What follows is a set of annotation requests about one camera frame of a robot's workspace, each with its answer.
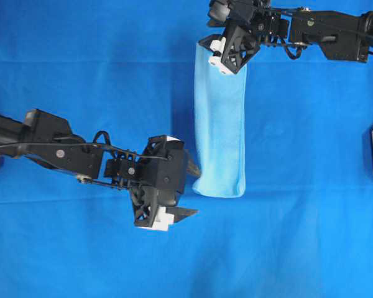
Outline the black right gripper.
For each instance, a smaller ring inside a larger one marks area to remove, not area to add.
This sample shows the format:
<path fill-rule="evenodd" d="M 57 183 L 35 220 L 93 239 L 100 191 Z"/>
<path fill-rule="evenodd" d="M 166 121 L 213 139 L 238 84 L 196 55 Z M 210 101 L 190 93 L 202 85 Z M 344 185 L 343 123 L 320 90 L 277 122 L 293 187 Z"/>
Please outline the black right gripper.
<path fill-rule="evenodd" d="M 237 74 L 262 44 L 282 46 L 288 37 L 289 20 L 270 1 L 211 1 L 209 8 L 207 26 L 224 32 L 207 37 L 208 62 L 224 75 Z"/>

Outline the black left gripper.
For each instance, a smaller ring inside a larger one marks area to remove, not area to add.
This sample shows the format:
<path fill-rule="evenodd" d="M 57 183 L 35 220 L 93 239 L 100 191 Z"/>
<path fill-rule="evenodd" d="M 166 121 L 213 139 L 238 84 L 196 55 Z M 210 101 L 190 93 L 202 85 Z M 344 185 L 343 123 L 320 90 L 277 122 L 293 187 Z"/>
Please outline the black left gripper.
<path fill-rule="evenodd" d="M 178 206 L 188 176 L 200 178 L 201 169 L 184 142 L 168 135 L 150 138 L 138 160 L 119 153 L 104 171 L 105 178 L 129 190 L 134 225 L 149 230 L 168 230 L 198 212 Z"/>

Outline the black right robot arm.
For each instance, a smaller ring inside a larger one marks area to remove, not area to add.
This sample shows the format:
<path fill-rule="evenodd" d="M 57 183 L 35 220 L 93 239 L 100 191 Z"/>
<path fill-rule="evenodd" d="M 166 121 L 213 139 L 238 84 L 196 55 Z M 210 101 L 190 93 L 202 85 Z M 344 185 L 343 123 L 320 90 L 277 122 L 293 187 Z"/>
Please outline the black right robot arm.
<path fill-rule="evenodd" d="M 263 46 L 280 47 L 291 60 L 312 45 L 328 60 L 365 63 L 373 55 L 373 11 L 353 16 L 273 7 L 270 1 L 211 1 L 209 8 L 207 26 L 224 31 L 198 43 L 225 75 L 238 74 Z"/>

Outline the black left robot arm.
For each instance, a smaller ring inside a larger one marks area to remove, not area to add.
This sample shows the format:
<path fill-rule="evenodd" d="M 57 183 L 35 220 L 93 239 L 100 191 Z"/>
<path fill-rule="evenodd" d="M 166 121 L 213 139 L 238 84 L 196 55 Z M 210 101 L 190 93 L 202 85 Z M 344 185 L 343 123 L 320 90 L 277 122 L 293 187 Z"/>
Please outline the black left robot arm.
<path fill-rule="evenodd" d="M 138 154 L 112 145 L 104 130 L 87 142 L 72 132 L 66 119 L 33 109 L 23 122 L 0 115 L 0 159 L 3 156 L 24 156 L 82 184 L 127 190 L 138 228 L 167 231 L 198 212 L 178 203 L 187 176 L 198 178 L 201 170 L 184 142 L 168 135 L 150 137 Z"/>

